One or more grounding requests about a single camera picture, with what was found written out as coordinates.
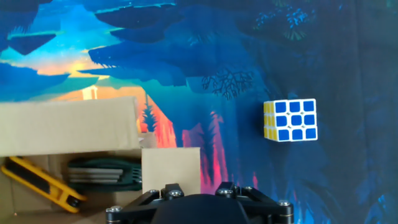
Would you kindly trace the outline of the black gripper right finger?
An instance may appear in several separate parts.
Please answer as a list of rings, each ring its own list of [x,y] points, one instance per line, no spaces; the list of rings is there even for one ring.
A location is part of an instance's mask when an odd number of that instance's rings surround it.
[[[289,201],[276,202],[254,187],[222,182],[215,195],[238,202],[252,223],[294,224],[294,206]]]

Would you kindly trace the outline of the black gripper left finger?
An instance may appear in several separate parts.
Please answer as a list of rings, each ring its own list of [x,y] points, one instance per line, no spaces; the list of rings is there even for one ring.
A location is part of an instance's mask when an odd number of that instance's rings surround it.
[[[148,190],[125,207],[115,205],[107,208],[106,223],[132,223],[152,217],[162,203],[183,196],[179,184],[166,184],[161,190]]]

